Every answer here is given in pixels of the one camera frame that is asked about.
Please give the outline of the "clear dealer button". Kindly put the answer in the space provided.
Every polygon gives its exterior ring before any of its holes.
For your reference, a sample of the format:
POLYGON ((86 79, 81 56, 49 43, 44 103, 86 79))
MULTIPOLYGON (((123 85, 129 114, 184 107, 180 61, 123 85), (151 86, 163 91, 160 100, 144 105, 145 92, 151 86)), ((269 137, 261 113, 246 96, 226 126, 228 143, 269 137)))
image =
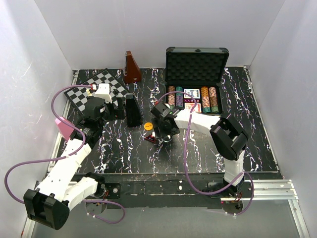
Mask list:
POLYGON ((167 136, 164 136, 164 137, 162 138, 162 140, 163 140, 164 142, 170 142, 170 141, 172 140, 172 137, 171 137, 170 135, 167 135, 167 136))

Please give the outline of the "red playing card deck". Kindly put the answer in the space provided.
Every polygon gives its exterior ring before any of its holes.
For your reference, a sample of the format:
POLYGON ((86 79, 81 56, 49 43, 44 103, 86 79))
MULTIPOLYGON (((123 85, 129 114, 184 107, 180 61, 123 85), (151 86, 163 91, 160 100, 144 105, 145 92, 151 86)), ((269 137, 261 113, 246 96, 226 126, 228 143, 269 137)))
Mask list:
POLYGON ((202 112, 202 108, 201 108, 201 104, 200 103, 185 103, 184 104, 185 109, 187 110, 193 110, 196 113, 201 113, 202 112))

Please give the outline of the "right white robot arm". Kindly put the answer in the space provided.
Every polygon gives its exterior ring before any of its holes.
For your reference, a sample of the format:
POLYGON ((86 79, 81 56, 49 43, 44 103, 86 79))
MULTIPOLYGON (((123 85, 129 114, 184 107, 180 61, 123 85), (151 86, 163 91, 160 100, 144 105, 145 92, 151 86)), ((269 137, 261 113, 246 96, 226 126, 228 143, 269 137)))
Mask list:
POLYGON ((224 187, 213 192, 203 192, 198 190, 189 178, 187 148, 184 148, 185 176, 196 193, 211 196, 225 191, 230 197, 241 193, 244 178, 244 154, 249 136, 231 114, 224 117, 208 116, 196 113, 192 109, 170 109, 163 103, 157 103, 152 107, 151 114, 157 137, 164 140, 171 139, 180 133, 180 129, 186 129, 184 146, 187 146, 190 131, 200 132, 212 139, 218 153, 224 158, 224 187))

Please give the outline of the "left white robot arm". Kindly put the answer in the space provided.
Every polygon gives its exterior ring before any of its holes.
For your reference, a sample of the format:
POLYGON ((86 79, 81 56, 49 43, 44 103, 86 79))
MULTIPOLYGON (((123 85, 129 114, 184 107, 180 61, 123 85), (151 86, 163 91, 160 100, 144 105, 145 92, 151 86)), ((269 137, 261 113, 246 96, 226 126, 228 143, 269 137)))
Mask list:
POLYGON ((34 189, 28 189, 23 201, 28 218, 54 230, 66 223, 70 211, 85 198, 118 198, 120 185, 107 183, 101 175, 89 172, 76 184, 69 186, 83 160, 91 153, 102 135, 106 121, 116 118, 114 104, 90 96, 83 115, 73 131, 62 154, 49 174, 34 189))

